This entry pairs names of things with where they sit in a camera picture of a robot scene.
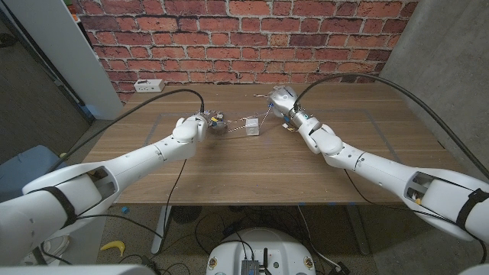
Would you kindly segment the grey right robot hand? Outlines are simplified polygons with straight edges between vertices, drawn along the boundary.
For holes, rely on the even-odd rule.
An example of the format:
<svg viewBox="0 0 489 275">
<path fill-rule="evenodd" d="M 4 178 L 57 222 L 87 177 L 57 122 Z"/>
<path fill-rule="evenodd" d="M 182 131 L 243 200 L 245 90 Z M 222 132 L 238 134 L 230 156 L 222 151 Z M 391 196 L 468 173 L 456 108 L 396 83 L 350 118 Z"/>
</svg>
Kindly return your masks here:
<svg viewBox="0 0 489 275">
<path fill-rule="evenodd" d="M 269 92 L 267 101 L 272 104 L 272 112 L 295 128 L 299 128 L 309 118 L 305 109 L 296 103 L 298 95 L 290 86 L 275 86 Z"/>
</svg>

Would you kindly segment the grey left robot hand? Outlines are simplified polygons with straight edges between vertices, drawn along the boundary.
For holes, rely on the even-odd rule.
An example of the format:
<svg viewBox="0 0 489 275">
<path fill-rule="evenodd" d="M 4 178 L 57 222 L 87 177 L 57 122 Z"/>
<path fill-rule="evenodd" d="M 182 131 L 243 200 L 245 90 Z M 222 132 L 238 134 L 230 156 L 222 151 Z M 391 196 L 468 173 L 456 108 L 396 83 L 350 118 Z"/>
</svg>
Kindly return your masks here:
<svg viewBox="0 0 489 275">
<path fill-rule="evenodd" d="M 228 125 L 223 112 L 216 110 L 205 110 L 197 112 L 197 115 L 204 117 L 208 125 L 208 129 L 212 134 L 222 135 L 228 130 Z"/>
</svg>

